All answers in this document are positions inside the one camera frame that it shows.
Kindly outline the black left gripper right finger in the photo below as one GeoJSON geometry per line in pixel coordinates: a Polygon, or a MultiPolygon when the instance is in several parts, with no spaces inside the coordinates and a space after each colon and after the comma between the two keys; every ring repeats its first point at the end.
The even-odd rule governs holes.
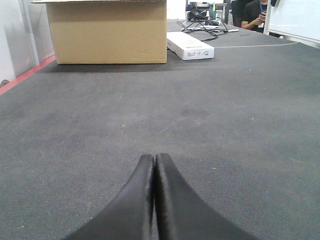
{"type": "Polygon", "coordinates": [[[205,203],[167,153],[155,158],[154,198],[161,240],[256,239],[205,203]]]}

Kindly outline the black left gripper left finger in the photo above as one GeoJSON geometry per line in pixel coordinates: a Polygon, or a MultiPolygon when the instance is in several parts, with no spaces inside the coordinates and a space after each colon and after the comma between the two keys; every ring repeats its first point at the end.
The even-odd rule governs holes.
{"type": "Polygon", "coordinates": [[[152,235],[154,158],[140,157],[118,195],[66,240],[149,240],[152,235]]]}

